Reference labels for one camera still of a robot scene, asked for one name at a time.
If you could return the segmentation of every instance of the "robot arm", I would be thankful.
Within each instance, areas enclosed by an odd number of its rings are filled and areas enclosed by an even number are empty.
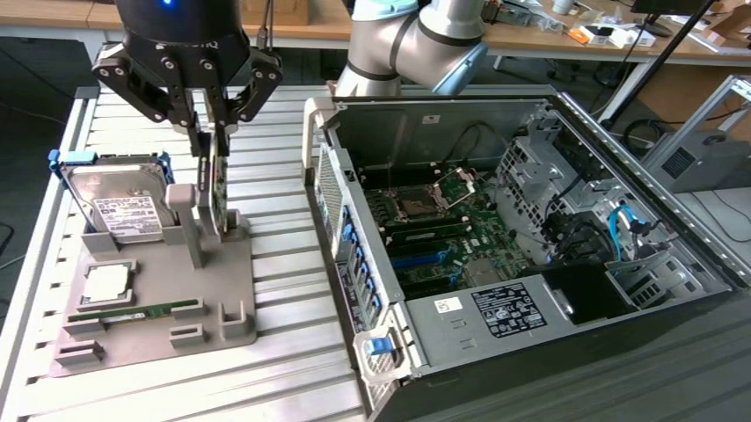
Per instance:
[[[190,90],[206,91],[207,111],[230,153],[227,135],[238,122],[251,121],[282,82],[278,56],[250,46],[239,18],[238,0],[118,0],[126,36],[100,55],[94,74],[155,122],[170,120],[188,135],[194,156],[210,153],[200,132]],[[228,98],[227,85],[242,67],[252,68],[244,91]],[[152,84],[146,71],[167,91]]]

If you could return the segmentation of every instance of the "hard drive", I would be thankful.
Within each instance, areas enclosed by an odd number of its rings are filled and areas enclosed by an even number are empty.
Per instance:
[[[119,244],[163,239],[176,225],[167,208],[172,183],[170,156],[96,156],[74,152],[54,169],[67,184],[95,232],[110,232]]]

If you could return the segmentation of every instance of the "black pole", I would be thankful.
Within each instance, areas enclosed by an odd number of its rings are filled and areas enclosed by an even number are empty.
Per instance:
[[[697,13],[694,13],[694,15],[691,15],[689,22],[683,25],[683,27],[681,28],[681,31],[678,31],[677,36],[670,41],[670,44],[666,47],[666,49],[663,50],[663,52],[661,53],[658,59],[655,60],[653,65],[649,67],[647,73],[645,74],[645,76],[639,80],[639,83],[637,84],[637,86],[631,90],[629,96],[623,99],[623,102],[621,103],[619,108],[617,108],[613,115],[606,120],[602,121],[601,125],[607,130],[611,130],[613,127],[615,126],[615,122],[618,121],[621,115],[623,114],[623,112],[626,111],[626,109],[629,108],[629,106],[631,105],[634,100],[637,99],[637,96],[639,95],[639,93],[642,92],[645,87],[647,86],[650,79],[658,73],[658,70],[662,67],[662,65],[666,63],[666,60],[673,55],[673,52],[678,48],[678,44],[681,44],[683,39],[686,39],[686,37],[687,37],[689,33],[691,32],[691,30],[694,29],[694,26],[697,25],[698,21],[705,17],[705,13],[707,13],[709,8],[710,8],[710,6],[713,5],[714,2],[715,2],[715,0],[707,0],[705,2],[705,4],[702,5],[702,8],[697,11]]]

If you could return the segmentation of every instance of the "motherboard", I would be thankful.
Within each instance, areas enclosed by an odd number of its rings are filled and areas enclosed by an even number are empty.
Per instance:
[[[462,167],[429,185],[366,190],[407,299],[514,279],[531,264]]]

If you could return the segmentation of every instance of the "warning label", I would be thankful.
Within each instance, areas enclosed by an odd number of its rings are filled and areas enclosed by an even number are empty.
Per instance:
[[[549,324],[522,283],[475,292],[473,298],[497,338]]]
[[[115,237],[162,233],[160,217],[151,196],[94,200],[107,229]]]

